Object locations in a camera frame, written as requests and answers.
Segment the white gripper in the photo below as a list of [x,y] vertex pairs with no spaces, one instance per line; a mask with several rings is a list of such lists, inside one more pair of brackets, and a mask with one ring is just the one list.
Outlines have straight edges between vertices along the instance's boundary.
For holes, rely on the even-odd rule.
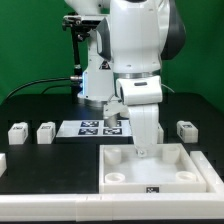
[[138,157],[154,150],[158,139],[159,107],[157,104],[129,106],[129,120]]

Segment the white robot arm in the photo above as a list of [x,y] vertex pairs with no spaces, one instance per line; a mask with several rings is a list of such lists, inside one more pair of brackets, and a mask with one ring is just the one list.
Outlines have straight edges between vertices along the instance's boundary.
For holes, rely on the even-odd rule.
[[162,101],[162,62],[185,43],[185,27],[175,0],[64,0],[75,13],[63,18],[73,45],[88,41],[80,103],[103,106],[109,126],[127,117],[140,157],[156,151]]

